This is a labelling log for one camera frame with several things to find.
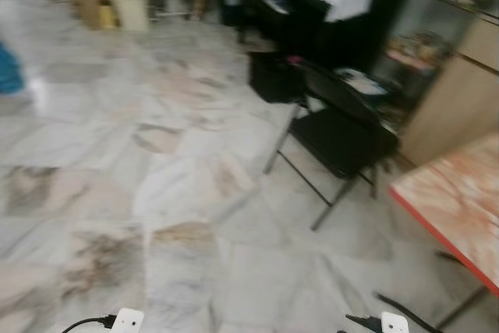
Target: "white device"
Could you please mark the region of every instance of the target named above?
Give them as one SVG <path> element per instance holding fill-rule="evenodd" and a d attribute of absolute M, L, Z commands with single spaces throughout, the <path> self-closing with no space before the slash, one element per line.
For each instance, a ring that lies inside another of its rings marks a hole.
<path fill-rule="evenodd" d="M 111 333 L 139 333 L 142 327 L 143 312 L 122 308 L 112 325 Z"/>
<path fill-rule="evenodd" d="M 383 312 L 381 314 L 381 327 L 383 333 L 409 333 L 407 319 L 400 315 Z"/>

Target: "chair leg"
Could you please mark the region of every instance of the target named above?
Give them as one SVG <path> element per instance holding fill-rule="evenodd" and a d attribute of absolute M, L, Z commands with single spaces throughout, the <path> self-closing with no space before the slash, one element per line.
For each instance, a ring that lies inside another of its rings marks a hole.
<path fill-rule="evenodd" d="M 268 160 L 267 164 L 265 165 L 264 173 L 266 175 L 271 171 L 272 167 L 274 166 L 275 159 L 277 159 L 277 157 L 278 157 L 278 152 L 279 152 L 279 150 L 281 150 L 281 147 L 284 144 L 284 142 L 286 141 L 286 137 L 288 136 L 288 131 L 289 131 L 289 127 L 291 125 L 291 122 L 299 114 L 301 109 L 302 108 L 299 105 L 295 105 L 295 107 L 293 108 L 293 110 L 291 112 L 290 119 L 289 119 L 288 123 L 286 124 L 284 132 L 279 137 L 278 142 L 275 144 L 274 150 L 272 151 L 271 158 Z"/>
<path fill-rule="evenodd" d="M 371 198 L 377 199 L 377 164 L 371 166 Z"/>
<path fill-rule="evenodd" d="M 313 223 L 311 229 L 315 232 L 322 225 L 324 220 L 329 216 L 329 214 L 333 211 L 336 204 L 347 194 L 348 191 L 356 184 L 357 176 L 352 177 L 340 188 L 340 190 L 336 193 L 336 197 L 326 206 L 326 209 L 320 214 L 317 220 Z"/>

